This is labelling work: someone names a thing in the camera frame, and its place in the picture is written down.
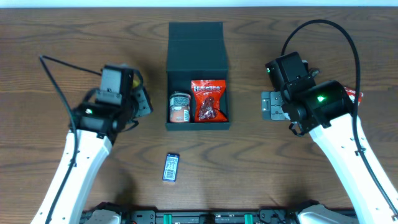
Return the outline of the red Pringles can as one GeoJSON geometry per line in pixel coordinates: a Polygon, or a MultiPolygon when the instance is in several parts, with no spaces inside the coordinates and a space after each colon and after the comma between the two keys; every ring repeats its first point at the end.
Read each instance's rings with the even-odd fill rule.
{"type": "Polygon", "coordinates": [[[169,98],[169,120],[171,123],[190,122],[191,96],[188,93],[176,91],[169,98]]]}

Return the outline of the red Hacks candy bag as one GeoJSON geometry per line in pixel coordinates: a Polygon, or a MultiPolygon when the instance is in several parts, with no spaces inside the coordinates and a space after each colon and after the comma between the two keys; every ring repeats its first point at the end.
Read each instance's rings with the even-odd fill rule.
{"type": "Polygon", "coordinates": [[[196,101],[196,123],[227,122],[220,106],[226,80],[192,80],[191,89],[196,101]]]}

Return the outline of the black gift box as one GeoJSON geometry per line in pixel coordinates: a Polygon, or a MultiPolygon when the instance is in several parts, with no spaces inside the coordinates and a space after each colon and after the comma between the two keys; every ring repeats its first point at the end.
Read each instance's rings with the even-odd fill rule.
{"type": "Polygon", "coordinates": [[[231,126],[229,112],[229,87],[220,99],[220,110],[225,122],[197,123],[196,99],[191,89],[193,80],[228,80],[228,56],[223,37],[222,22],[171,22],[167,50],[167,95],[165,127],[168,131],[228,130],[231,126]],[[191,96],[190,121],[170,121],[170,96],[175,92],[191,96]]]}

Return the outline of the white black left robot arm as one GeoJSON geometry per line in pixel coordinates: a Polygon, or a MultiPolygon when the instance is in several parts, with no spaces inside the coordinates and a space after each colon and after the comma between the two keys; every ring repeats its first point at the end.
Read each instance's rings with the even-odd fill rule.
{"type": "Polygon", "coordinates": [[[60,164],[31,223],[78,223],[95,177],[112,147],[109,138],[99,138],[96,132],[69,132],[60,164]]]}

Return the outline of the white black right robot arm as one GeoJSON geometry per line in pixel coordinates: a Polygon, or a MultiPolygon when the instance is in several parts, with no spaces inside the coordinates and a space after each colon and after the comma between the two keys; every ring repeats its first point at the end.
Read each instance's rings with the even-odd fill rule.
{"type": "Polygon", "coordinates": [[[343,85],[330,80],[272,83],[282,111],[300,135],[324,152],[353,204],[360,223],[397,223],[397,190],[371,149],[358,106],[343,85]]]}

